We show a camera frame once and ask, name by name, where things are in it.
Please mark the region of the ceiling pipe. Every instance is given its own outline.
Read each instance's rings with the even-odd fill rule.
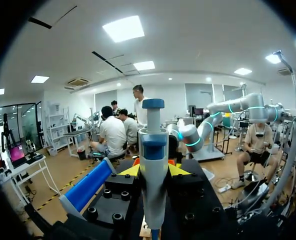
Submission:
[[[118,80],[127,80],[129,82],[131,82],[131,79],[135,79],[135,78],[141,78],[141,77],[149,77],[149,76],[158,76],[158,75],[162,75],[162,74],[187,74],[187,75],[212,75],[212,76],[225,76],[225,77],[229,77],[229,78],[234,78],[237,80],[246,80],[255,84],[259,84],[262,86],[265,86],[266,84],[264,82],[260,82],[257,80],[253,80],[247,77],[242,77],[242,76],[236,76],[236,75],[232,75],[232,74],[227,74],[227,73],[222,73],[222,72],[214,72],[214,71],[203,71],[203,70],[196,70],[196,71],[185,71],[185,70],[173,70],[173,71],[162,71],[162,72],[152,72],[152,73],[146,73],[146,74],[136,74],[136,75],[129,75],[129,76],[118,76],[118,77],[113,77],[110,79],[106,79],[103,81],[98,81],[98,82],[94,82],[91,84],[88,84],[86,86],[82,86],[79,89],[73,90],[70,93],[77,93],[80,92],[84,89],[88,89],[88,88],[93,88],[96,86],[100,86],[102,84],[108,84],[108,83],[112,83]]]

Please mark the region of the ceiling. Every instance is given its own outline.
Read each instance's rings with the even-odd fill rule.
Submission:
[[[102,28],[135,15],[144,37],[115,43]],[[116,89],[117,83],[208,83],[211,77],[214,84],[251,86],[290,80],[277,74],[282,63],[265,60],[279,49],[296,69],[296,34],[260,0],[49,0],[33,17],[52,27],[24,26],[1,66],[0,98],[63,90],[76,77],[90,80],[85,94]],[[154,61],[155,69],[133,71],[133,63],[144,61]],[[234,74],[239,68],[252,73]],[[30,83],[35,75],[50,78]]]

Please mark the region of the laptop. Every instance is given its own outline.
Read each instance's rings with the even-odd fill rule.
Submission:
[[[10,160],[14,169],[19,167],[20,165],[23,165],[27,161],[23,147],[21,145],[11,148],[9,150],[9,153]]]

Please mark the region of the ceiling vent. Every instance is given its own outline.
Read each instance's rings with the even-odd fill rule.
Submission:
[[[76,77],[73,80],[67,82],[67,86],[69,87],[82,87],[89,84],[89,80],[84,79],[82,77]]]
[[[277,70],[277,73],[282,76],[290,76],[291,75],[291,72],[289,71],[288,68],[279,69],[279,70]]]

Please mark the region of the blue cylinder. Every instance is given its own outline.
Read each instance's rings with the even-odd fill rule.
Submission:
[[[66,198],[80,212],[111,173],[108,163],[103,160],[65,194]]]

